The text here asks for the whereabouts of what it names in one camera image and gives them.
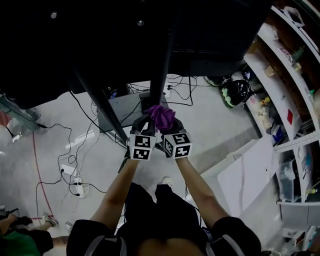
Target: electrical outlet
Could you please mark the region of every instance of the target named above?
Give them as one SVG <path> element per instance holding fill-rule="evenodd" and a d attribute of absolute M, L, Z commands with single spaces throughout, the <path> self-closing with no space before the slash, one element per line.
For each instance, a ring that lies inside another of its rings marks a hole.
<path fill-rule="evenodd" d="M 164 97 L 165 97 L 166 99 L 168 99 L 168 98 L 170 97 L 170 90 L 169 90 L 169 87 L 168 87 L 168 86 L 170 86 L 170 85 L 171 85 L 171 83 L 169 83 L 169 82 L 166 82 L 166 83 L 164 84 L 163 94 L 164 94 Z"/>

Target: green shirt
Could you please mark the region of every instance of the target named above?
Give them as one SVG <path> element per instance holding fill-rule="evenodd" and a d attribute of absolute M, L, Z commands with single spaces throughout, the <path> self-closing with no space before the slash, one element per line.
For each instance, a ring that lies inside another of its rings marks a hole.
<path fill-rule="evenodd" d="M 5 236 L 0 235 L 0 252 L 5 256 L 41 256 L 30 236 L 15 231 Z"/>

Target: black shirt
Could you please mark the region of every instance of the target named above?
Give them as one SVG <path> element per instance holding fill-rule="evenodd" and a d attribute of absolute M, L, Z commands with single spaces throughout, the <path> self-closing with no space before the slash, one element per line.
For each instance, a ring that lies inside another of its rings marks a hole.
<path fill-rule="evenodd" d="M 114 235 L 100 222 L 77 220 L 68 240 L 66 254 L 130 256 L 135 254 L 142 241 L 151 238 L 161 241 L 172 238 L 187 239 L 196 244 L 204 255 L 258 256 L 261 252 L 257 236 L 235 217 L 218 220 L 210 230 L 211 238 L 208 238 L 202 228 L 188 228 L 187 223 L 184 227 L 172 226 L 165 230 L 156 224 L 144 226 L 125 223 L 117 235 Z"/>

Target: red cable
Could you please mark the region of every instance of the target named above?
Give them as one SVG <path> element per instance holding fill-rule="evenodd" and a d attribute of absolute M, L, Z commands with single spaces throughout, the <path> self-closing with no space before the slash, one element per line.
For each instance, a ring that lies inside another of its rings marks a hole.
<path fill-rule="evenodd" d="M 33 152 L 34 152 L 36 170 L 38 171 L 39 180 L 40 180 L 40 182 L 42 182 L 41 176 L 40 176 L 39 167 L 38 167 L 38 160 L 37 160 L 37 153 L 36 153 L 36 143 L 35 143 L 35 133 L 34 133 L 34 132 L 32 133 L 32 139 L 33 139 Z M 45 190 L 44 190 L 44 185 L 43 185 L 42 183 L 40 183 L 40 184 L 41 184 L 41 187 L 42 187 L 42 191 L 43 191 L 43 194 L 44 194 L 44 198 L 45 198 L 45 200 L 46 200 L 46 204 L 48 205 L 48 208 L 49 208 L 49 210 L 50 210 L 50 212 L 51 212 L 50 217 L 54 217 L 54 213 L 53 213 L 52 210 L 51 210 L 49 201 L 48 201 L 48 199 L 47 199 L 46 192 L 45 192 Z"/>

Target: plastic container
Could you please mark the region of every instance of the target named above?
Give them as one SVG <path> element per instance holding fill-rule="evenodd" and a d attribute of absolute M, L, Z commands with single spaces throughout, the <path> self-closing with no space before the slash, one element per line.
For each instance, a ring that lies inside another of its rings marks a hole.
<path fill-rule="evenodd" d="M 300 181 L 298 177 L 297 163 L 293 159 L 280 166 L 280 199 L 282 201 L 295 202 L 301 196 Z"/>

